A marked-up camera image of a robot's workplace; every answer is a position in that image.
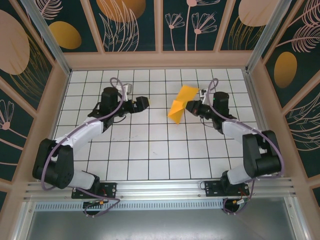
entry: orange folded paper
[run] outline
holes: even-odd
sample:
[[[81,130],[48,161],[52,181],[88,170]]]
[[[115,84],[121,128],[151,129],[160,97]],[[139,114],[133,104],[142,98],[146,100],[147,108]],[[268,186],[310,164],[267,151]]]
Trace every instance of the orange folded paper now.
[[[187,102],[192,101],[198,92],[199,89],[196,87],[182,86],[178,96],[173,100],[168,117],[176,124],[179,124]]]

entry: tiled floor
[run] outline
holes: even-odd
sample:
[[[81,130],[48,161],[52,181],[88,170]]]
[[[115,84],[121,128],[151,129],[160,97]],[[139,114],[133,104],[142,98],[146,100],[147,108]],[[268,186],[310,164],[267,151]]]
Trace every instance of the tiled floor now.
[[[108,181],[219,178],[242,162],[242,145],[204,126],[185,112],[180,124],[167,113],[182,85],[205,89],[213,77],[217,91],[230,95],[233,116],[257,127],[240,69],[74,71],[60,114],[56,137],[81,124],[118,77],[133,85],[133,96],[149,98],[149,109],[127,115],[75,154],[76,169]]]

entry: robotic arm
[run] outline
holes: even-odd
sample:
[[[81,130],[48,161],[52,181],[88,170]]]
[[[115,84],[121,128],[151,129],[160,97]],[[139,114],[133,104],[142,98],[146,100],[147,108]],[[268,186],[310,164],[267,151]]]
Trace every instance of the robotic arm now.
[[[260,135],[253,134],[249,129],[233,121],[227,121],[216,115],[207,101],[206,90],[200,91],[201,100],[189,101],[186,109],[194,116],[212,120],[213,127],[221,134],[234,138],[243,146],[243,165],[225,171],[221,176],[221,185],[225,193],[239,189],[240,185],[256,177],[278,173],[281,163],[275,150]],[[215,92],[213,108],[228,119],[236,119],[229,114],[229,95],[225,92]],[[273,131],[262,132],[279,149],[276,135]]]
[[[100,191],[100,179],[88,172],[74,170],[74,154],[79,151],[92,138],[104,133],[113,123],[115,117],[123,117],[126,114],[139,113],[149,107],[147,97],[139,96],[136,101],[128,100],[127,94],[131,93],[132,86],[125,84],[125,92],[121,87],[106,87],[101,94],[101,102],[98,102],[92,112],[83,122],[85,127],[77,131],[63,142],[55,151],[45,173],[44,181],[59,189],[66,187],[82,188],[97,195]],[[124,102],[119,110],[112,116],[87,124],[91,120],[99,119],[113,112],[119,105],[118,97],[124,96]],[[54,140],[44,139],[39,146],[32,175],[41,179],[44,165],[52,149],[70,133]]]

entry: flower illustration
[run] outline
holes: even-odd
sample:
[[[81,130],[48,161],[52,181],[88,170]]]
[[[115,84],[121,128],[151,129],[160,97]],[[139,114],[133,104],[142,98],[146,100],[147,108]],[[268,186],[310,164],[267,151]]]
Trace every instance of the flower illustration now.
[[[214,25],[216,20],[214,18],[214,13],[207,14],[204,13],[199,18],[199,13],[192,14],[192,25],[195,33],[194,50],[197,50],[197,37],[199,34],[212,33],[217,30],[217,25]]]
[[[12,115],[14,114],[15,105],[8,101],[7,106],[3,99],[0,100],[0,129],[8,130]]]
[[[220,2],[220,0],[186,0],[186,4],[189,5],[189,7],[195,7],[195,6],[199,6],[199,5],[212,5],[212,4],[218,4]]]
[[[220,0],[186,0],[188,4],[188,12],[186,14],[186,27],[185,27],[185,50],[188,51],[188,25],[189,25],[189,15],[190,8],[195,6],[207,6],[220,3]]]
[[[173,51],[175,51],[176,49],[175,49],[175,45],[174,45],[174,39],[172,37],[172,29],[184,27],[185,22],[183,21],[181,13],[179,13],[179,14],[174,13],[174,14],[172,14],[172,16],[170,15],[170,13],[168,13],[165,15],[165,20],[170,28],[171,43],[172,43]]]

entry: yellow paper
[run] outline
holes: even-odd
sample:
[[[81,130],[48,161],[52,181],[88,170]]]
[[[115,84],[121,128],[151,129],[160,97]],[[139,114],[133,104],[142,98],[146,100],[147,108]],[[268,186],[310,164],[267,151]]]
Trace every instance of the yellow paper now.
[[[182,86],[176,100],[173,100],[168,117],[171,118],[176,124],[179,124],[181,117],[184,113],[188,101],[192,101],[199,89],[196,87]]]

